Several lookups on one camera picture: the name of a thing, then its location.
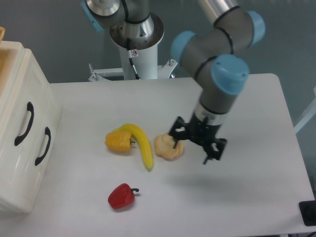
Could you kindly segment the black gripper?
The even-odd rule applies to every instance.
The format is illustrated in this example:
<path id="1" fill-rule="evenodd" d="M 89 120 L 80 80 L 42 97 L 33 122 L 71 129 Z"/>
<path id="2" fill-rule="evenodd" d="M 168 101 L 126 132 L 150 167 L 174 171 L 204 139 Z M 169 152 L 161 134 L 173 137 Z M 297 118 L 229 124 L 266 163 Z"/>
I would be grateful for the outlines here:
<path id="1" fill-rule="evenodd" d="M 221 124 L 209 125 L 208 121 L 208 117 L 204 117 L 203 120 L 198 119 L 195 113 L 192 114 L 189 123 L 186 123 L 182 117 L 178 116 L 168 133 L 174 141 L 173 148 L 176 148 L 179 141 L 190 140 L 202 146 L 206 152 L 207 156 L 203 164 L 213 159 L 220 160 L 227 144 L 227 139 L 216 138 L 216 133 Z"/>

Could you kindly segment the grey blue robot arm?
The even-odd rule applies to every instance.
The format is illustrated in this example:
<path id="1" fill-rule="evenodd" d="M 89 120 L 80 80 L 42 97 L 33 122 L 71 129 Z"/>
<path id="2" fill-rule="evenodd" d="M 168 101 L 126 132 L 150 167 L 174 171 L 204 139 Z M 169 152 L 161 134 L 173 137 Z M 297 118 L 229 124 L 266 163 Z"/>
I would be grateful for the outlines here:
<path id="1" fill-rule="evenodd" d="M 265 23 L 254 11 L 243 11 L 235 0 L 199 2 L 214 30 L 199 37 L 180 33 L 172 42 L 172 58 L 202 87 L 189 122 L 178 117 L 169 134 L 203 147 L 207 160 L 219 160 L 226 139 L 216 133 L 249 76 L 248 65 L 236 54 L 260 41 Z M 157 79 L 161 19 L 147 0 L 84 0 L 81 7 L 96 31 L 110 30 L 120 50 L 125 80 Z"/>

